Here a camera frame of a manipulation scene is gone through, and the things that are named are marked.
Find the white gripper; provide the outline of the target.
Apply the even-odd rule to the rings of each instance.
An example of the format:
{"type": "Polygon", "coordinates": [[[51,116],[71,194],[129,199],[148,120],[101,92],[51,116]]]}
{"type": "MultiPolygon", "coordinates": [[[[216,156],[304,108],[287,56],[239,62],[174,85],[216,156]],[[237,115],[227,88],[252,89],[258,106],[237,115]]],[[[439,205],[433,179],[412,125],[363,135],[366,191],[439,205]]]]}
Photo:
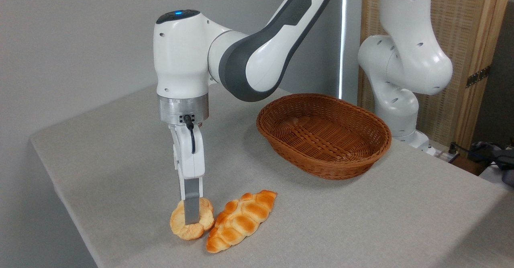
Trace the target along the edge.
{"type": "Polygon", "coordinates": [[[200,221],[202,177],[206,171],[202,134],[196,125],[192,131],[185,125],[169,125],[169,130],[173,137],[175,169],[182,175],[179,184],[185,224],[195,224],[200,221]]]}

